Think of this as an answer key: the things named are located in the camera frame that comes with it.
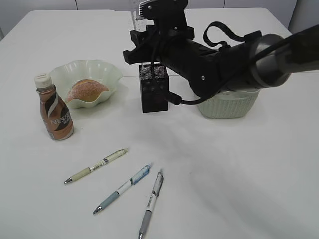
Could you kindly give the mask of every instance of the bread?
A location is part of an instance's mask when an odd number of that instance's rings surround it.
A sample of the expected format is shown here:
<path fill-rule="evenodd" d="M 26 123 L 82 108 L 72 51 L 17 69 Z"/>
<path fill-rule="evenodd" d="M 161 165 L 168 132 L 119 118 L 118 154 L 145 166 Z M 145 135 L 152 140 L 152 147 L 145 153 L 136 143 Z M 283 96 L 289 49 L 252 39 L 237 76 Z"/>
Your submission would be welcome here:
<path fill-rule="evenodd" d="M 86 102 L 95 101 L 101 92 L 108 90 L 106 86 L 97 81 L 84 79 L 72 86 L 65 101 L 69 102 L 73 99 L 80 99 Z"/>

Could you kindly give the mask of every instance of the pen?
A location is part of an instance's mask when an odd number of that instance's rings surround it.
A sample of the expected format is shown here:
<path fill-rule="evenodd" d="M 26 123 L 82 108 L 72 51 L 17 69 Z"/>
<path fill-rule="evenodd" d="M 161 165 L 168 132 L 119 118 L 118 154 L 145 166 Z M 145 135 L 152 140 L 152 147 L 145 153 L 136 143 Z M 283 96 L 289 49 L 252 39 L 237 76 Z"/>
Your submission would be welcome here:
<path fill-rule="evenodd" d="M 118 190 L 116 190 L 107 199 L 101 202 L 101 204 L 94 210 L 93 214 L 96 214 L 97 212 L 105 209 L 121 194 L 123 194 L 126 190 L 128 190 L 132 185 L 137 184 L 142 178 L 144 178 L 149 173 L 151 166 L 152 166 L 152 163 L 150 163 L 149 165 L 146 165 L 139 172 L 137 172 L 137 174 L 135 174 L 128 181 L 126 181 L 121 187 L 118 188 Z"/>
<path fill-rule="evenodd" d="M 160 172 L 158 172 L 150 199 L 146 206 L 146 210 L 145 210 L 144 217 L 143 217 L 142 224 L 139 231 L 139 239 L 143 238 L 144 234 L 146 233 L 148 229 L 148 226 L 151 220 L 152 211 L 155 206 L 155 201 L 160 194 L 160 189 L 161 189 L 161 186 L 163 185 L 163 182 L 164 182 L 163 169 L 161 169 Z"/>
<path fill-rule="evenodd" d="M 116 151 L 115 153 L 112 153 L 111 155 L 105 157 L 102 161 L 98 162 L 91 168 L 83 169 L 81 172 L 78 172 L 77 174 L 74 174 L 73 176 L 69 177 L 67 180 L 64 181 L 64 184 L 68 184 L 70 182 L 74 182 L 80 178 L 83 178 L 84 176 L 92 173 L 93 171 L 97 170 L 98 168 L 108 164 L 109 162 L 112 162 L 113 160 L 121 157 L 122 155 L 126 154 L 128 151 L 127 148 L 121 149 Z"/>

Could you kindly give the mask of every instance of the white bowl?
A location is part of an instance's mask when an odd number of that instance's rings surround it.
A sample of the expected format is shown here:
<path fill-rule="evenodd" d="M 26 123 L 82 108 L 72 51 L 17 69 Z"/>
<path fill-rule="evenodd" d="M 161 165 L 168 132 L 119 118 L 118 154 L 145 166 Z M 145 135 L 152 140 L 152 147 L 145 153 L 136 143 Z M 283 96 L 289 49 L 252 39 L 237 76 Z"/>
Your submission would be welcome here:
<path fill-rule="evenodd" d="M 109 88 L 109 91 L 103 91 L 95 101 L 73 99 L 67 103 L 71 108 L 89 108 L 107 100 L 116 90 L 117 82 L 123 75 L 118 68 L 105 61 L 76 60 L 53 69 L 50 76 L 64 101 L 71 87 L 83 79 L 95 80 Z"/>

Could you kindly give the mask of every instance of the bottle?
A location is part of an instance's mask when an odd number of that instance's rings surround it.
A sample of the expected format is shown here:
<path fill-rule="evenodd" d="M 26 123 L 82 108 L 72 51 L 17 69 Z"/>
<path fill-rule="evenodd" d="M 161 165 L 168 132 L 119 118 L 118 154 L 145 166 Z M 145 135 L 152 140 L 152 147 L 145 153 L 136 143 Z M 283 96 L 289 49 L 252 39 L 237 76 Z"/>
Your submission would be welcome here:
<path fill-rule="evenodd" d="M 56 91 L 48 74 L 34 77 L 36 91 L 41 100 L 41 116 L 52 139 L 64 140 L 73 134 L 71 114 L 65 102 Z"/>

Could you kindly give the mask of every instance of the white bottle cap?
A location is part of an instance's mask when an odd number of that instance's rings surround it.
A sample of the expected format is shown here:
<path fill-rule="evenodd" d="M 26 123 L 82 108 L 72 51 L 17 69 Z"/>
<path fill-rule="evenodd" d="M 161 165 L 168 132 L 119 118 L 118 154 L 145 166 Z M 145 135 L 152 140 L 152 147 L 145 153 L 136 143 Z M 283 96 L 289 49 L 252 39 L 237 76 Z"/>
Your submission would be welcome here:
<path fill-rule="evenodd" d="M 48 74 L 35 76 L 34 82 L 37 88 L 47 88 L 53 84 L 52 79 Z"/>

